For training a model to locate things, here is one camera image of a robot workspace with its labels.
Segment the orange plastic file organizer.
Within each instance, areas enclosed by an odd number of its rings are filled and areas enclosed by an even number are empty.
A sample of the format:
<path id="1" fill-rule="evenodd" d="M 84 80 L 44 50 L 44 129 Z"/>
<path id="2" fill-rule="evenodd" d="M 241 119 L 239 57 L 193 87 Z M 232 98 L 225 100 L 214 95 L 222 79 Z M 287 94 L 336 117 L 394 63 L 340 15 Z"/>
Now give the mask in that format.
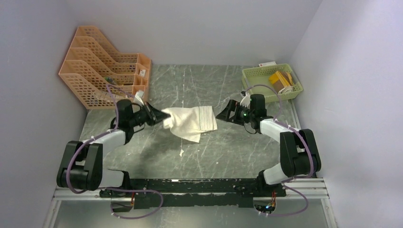
<path id="1" fill-rule="evenodd" d="M 142 53 L 119 52 L 95 26 L 79 26 L 59 76 L 86 109 L 113 108 L 116 100 L 140 92 L 149 96 L 152 61 Z"/>

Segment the yellow brown bear towel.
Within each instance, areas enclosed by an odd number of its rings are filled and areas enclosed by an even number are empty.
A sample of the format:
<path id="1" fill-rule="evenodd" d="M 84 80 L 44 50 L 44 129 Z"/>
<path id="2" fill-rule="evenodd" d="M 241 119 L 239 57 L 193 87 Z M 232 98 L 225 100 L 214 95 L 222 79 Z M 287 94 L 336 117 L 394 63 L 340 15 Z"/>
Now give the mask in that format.
<path id="1" fill-rule="evenodd" d="M 269 82 L 278 94 L 294 92 L 294 82 L 289 72 L 276 71 L 269 77 Z"/>

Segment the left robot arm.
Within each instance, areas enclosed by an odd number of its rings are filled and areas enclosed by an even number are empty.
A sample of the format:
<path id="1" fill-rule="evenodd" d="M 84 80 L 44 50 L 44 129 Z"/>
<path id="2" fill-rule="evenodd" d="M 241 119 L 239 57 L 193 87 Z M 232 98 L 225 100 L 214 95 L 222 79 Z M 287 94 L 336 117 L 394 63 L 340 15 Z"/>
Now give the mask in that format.
<path id="1" fill-rule="evenodd" d="M 116 118 L 111 121 L 110 129 L 85 141 L 67 143 L 57 174 L 58 187 L 69 188 L 76 194 L 112 187 L 121 198 L 131 193 L 128 172 L 105 169 L 104 156 L 128 144 L 137 132 L 136 127 L 142 130 L 146 124 L 153 126 L 170 117 L 148 103 L 140 104 L 136 112 L 133 106 L 135 103 L 129 99 L 118 101 L 115 104 Z"/>

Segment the cream white towel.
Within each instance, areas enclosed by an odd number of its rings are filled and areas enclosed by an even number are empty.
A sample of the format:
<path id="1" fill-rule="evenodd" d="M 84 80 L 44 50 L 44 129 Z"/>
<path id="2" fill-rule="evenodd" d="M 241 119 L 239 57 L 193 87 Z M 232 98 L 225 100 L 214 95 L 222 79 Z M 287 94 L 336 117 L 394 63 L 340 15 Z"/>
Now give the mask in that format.
<path id="1" fill-rule="evenodd" d="M 170 115 L 163 120 L 164 129 L 190 142 L 199 143 L 201 134 L 218 129 L 212 106 L 170 107 L 162 112 Z"/>

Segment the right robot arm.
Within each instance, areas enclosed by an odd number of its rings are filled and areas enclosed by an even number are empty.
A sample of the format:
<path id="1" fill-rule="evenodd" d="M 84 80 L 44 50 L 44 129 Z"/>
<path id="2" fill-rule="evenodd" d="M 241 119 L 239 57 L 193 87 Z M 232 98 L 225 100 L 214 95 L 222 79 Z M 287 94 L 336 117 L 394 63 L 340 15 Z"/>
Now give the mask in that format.
<path id="1" fill-rule="evenodd" d="M 280 123 L 267 114 L 265 97 L 251 95 L 249 106 L 230 100 L 216 119 L 242 125 L 250 124 L 256 133 L 266 135 L 280 144 L 279 163 L 259 173 L 256 185 L 259 195 L 269 196 L 280 184 L 296 176 L 311 177 L 321 170 L 321 159 L 314 133 Z"/>

